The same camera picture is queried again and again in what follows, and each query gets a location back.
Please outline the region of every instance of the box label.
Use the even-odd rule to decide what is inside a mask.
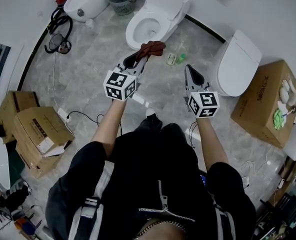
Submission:
[[[48,150],[54,145],[54,142],[49,138],[46,137],[38,146],[37,149],[42,153],[45,154]]]
[[[38,123],[36,118],[32,119],[32,122],[29,123],[34,134],[37,136],[38,140],[43,140],[44,138],[47,138],[48,135],[45,133],[44,129],[41,127],[41,125]]]
[[[268,78],[269,78],[269,76],[265,76],[264,80],[262,81],[262,84],[260,86],[260,90],[258,92],[257,101],[261,101],[263,99],[263,97],[264,97],[264,92],[266,90],[266,86],[267,86],[267,83],[268,83]]]
[[[244,100],[241,102],[239,117],[242,117],[242,115],[243,115],[243,113],[244,113],[244,111],[245,111],[245,108],[246,108],[247,102],[248,102],[248,99],[244,99]]]

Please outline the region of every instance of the zipper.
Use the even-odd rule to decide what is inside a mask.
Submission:
[[[188,218],[188,217],[184,217],[184,216],[180,216],[177,215],[175,213],[172,213],[171,211],[168,210],[168,196],[163,195],[162,192],[162,181],[158,180],[158,188],[159,188],[159,196],[160,196],[160,200],[161,200],[161,204],[162,204],[162,210],[159,209],[148,209],[148,208],[139,208],[138,211],[139,212],[146,212],[146,213],[168,213],[176,218],[182,219],[182,220],[186,220],[186,221],[191,221],[191,222],[195,222],[194,219],[192,218]]]

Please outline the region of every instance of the toilet paper roll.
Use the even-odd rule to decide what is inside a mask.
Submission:
[[[94,27],[94,20],[92,18],[86,20],[86,27],[89,29],[92,29]]]

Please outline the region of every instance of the toilet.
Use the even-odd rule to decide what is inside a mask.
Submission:
[[[107,0],[67,0],[64,12],[78,22],[95,18],[108,6]]]
[[[226,41],[208,69],[210,86],[222,96],[237,97],[252,81],[262,53],[240,30]]]
[[[165,42],[185,17],[190,0],[145,0],[130,20],[126,41],[134,50],[149,41]]]

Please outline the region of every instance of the chain necklace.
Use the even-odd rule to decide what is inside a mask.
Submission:
[[[178,228],[180,228],[185,234],[186,234],[186,230],[185,228],[177,223],[177,222],[174,222],[174,221],[171,221],[171,220],[164,220],[164,221],[157,221],[155,223],[152,223],[150,224],[148,227],[146,227],[143,231],[141,231],[139,234],[137,234],[133,240],[137,240],[138,238],[140,238],[141,236],[143,236],[144,234],[146,234],[150,229],[152,229],[152,227],[156,226],[156,225],[159,225],[159,224],[172,224],[172,225],[175,225],[177,226]]]

